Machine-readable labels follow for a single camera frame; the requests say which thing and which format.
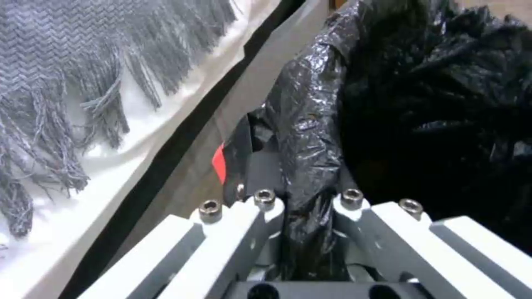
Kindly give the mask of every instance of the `bolt head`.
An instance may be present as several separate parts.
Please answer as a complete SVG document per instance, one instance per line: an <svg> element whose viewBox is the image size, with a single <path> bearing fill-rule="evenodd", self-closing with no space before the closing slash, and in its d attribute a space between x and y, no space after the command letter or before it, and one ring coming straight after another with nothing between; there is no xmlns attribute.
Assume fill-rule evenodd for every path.
<svg viewBox="0 0 532 299"><path fill-rule="evenodd" d="M346 189L342 192L341 203L348 210L358 210L362 207L364 194L358 189Z"/></svg>
<svg viewBox="0 0 532 299"><path fill-rule="evenodd" d="M199 218L205 223L215 223L222 217L222 205L217 200L204 201L198 210Z"/></svg>
<svg viewBox="0 0 532 299"><path fill-rule="evenodd" d="M421 215L423 215L423 206L419 202L411 200L410 198L403 198L399 201L399 206L416 220L421 220Z"/></svg>
<svg viewBox="0 0 532 299"><path fill-rule="evenodd" d="M275 204L275 192L270 189L262 189L253 195L255 205L261 210L270 210Z"/></svg>

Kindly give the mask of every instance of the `wooden surface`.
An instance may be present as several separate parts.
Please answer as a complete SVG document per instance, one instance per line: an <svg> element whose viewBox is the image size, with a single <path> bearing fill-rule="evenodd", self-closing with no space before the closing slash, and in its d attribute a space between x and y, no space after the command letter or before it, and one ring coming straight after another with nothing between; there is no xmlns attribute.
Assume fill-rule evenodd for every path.
<svg viewBox="0 0 532 299"><path fill-rule="evenodd" d="M459 0L463 7L488 5L499 18L512 14L522 21L532 24L532 0Z"/></svg>

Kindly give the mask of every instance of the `mounting hole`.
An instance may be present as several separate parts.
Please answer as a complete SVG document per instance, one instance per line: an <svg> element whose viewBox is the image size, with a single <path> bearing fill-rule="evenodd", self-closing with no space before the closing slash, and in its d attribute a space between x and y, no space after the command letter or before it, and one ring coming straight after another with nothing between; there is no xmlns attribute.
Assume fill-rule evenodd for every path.
<svg viewBox="0 0 532 299"><path fill-rule="evenodd" d="M273 285L258 284L247 293L247 299L280 299L280 296Z"/></svg>
<svg viewBox="0 0 532 299"><path fill-rule="evenodd" d="M385 285L374 285L369 289L370 299L401 299L394 289Z"/></svg>

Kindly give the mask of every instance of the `scarf fringe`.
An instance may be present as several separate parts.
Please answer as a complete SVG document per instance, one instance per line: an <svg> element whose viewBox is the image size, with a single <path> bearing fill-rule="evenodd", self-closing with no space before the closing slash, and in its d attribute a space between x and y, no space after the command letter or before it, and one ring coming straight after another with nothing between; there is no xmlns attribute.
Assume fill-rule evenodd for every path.
<svg viewBox="0 0 532 299"><path fill-rule="evenodd" d="M119 36L101 40L52 76L0 98L0 212L14 237L26 236L32 226L32 199L23 182L46 191L58 186L67 195L69 189L83 190L89 178L77 150L86 150L97 136L117 148L129 132L119 93L123 66L159 108L156 82L166 95L176 93L236 20L229 0L159 2ZM67 117L67 84L83 97L87 120L81 140Z"/></svg>

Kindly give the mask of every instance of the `crumpled plastic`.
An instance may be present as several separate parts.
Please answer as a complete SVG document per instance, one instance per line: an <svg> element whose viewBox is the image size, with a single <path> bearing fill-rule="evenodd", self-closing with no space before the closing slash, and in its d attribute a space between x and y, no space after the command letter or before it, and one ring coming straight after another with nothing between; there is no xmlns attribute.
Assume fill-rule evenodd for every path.
<svg viewBox="0 0 532 299"><path fill-rule="evenodd" d="M225 143L226 203L251 152L280 153L283 279L347 279L331 206L344 164L372 204L466 214L528 252L530 47L525 24L486 7L350 1Z"/></svg>

